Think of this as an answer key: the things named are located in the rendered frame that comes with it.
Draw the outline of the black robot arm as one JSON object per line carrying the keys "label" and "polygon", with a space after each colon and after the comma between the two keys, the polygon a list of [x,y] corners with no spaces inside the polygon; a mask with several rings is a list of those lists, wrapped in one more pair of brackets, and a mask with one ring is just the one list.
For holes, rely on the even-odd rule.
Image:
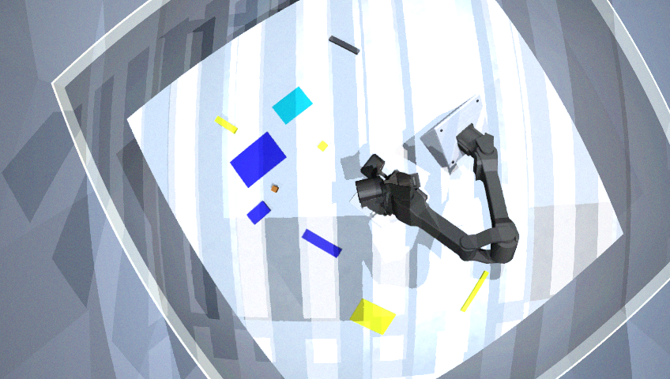
{"label": "black robot arm", "polygon": [[[514,258],[520,235],[507,212],[494,136],[483,135],[470,123],[456,139],[459,149],[474,159],[472,172],[484,184],[492,228],[468,235],[432,210],[415,190],[421,187],[418,173],[398,171],[385,181],[380,176],[355,181],[359,202],[379,216],[394,214],[402,223],[423,229],[463,261],[506,264]],[[491,249],[483,249],[488,244]]]}

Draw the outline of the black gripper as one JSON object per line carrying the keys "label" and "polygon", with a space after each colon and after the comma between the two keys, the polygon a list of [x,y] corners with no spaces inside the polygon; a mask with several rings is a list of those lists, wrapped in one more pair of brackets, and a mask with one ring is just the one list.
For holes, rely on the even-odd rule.
{"label": "black gripper", "polygon": [[[371,155],[371,157],[368,159],[368,161],[363,165],[363,167],[360,169],[361,173],[364,174],[368,178],[373,178],[376,176],[381,175],[385,180],[394,172],[398,172],[400,170],[394,169],[394,171],[391,174],[385,174],[382,169],[385,165],[386,161],[377,156],[376,154]],[[383,180],[383,181],[385,181]],[[423,196],[424,200],[427,201],[428,197],[427,195],[420,189],[420,188],[415,188],[415,190]]]}

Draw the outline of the yellow flat bar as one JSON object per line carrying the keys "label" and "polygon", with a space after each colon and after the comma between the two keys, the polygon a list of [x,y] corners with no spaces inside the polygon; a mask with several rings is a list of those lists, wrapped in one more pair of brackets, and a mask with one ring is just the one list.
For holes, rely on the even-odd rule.
{"label": "yellow flat bar", "polygon": [[226,128],[227,130],[230,130],[233,134],[236,134],[238,131],[237,127],[234,127],[232,124],[229,122],[226,122],[223,118],[217,116],[215,122],[219,123],[221,126]]}
{"label": "yellow flat bar", "polygon": [[480,276],[480,279],[478,280],[476,286],[472,289],[472,293],[469,295],[469,297],[466,299],[465,303],[463,304],[461,311],[465,312],[469,306],[469,304],[472,302],[472,300],[475,298],[477,291],[480,289],[482,284],[484,283],[487,275],[489,272],[485,271],[483,274]]}

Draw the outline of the cyan flat plate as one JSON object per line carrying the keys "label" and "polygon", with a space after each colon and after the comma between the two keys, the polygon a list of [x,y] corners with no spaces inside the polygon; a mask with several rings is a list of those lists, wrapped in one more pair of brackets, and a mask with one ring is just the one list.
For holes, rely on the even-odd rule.
{"label": "cyan flat plate", "polygon": [[287,125],[293,118],[305,111],[311,104],[313,103],[298,86],[272,108]]}

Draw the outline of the yellow flat rectangular plate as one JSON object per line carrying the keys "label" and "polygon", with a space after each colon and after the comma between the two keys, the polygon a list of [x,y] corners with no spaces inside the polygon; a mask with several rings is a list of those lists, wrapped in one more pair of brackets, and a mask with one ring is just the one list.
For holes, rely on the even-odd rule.
{"label": "yellow flat rectangular plate", "polygon": [[362,298],[350,320],[383,335],[395,316],[395,313]]}

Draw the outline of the dark grey flat bar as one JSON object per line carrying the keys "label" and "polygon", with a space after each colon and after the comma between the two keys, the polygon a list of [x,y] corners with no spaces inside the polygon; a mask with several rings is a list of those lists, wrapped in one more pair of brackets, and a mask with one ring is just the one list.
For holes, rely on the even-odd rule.
{"label": "dark grey flat bar", "polygon": [[339,45],[340,47],[342,47],[342,48],[344,48],[344,49],[346,49],[346,50],[348,50],[348,51],[350,51],[350,52],[352,52],[353,54],[358,55],[358,53],[359,53],[359,49],[358,49],[357,47],[354,47],[354,46],[352,46],[352,45],[350,45],[350,44],[344,42],[343,40],[338,39],[338,38],[335,37],[335,36],[331,36],[331,37],[329,38],[329,41],[332,42],[332,43],[334,43],[334,44],[336,44],[336,45]]}

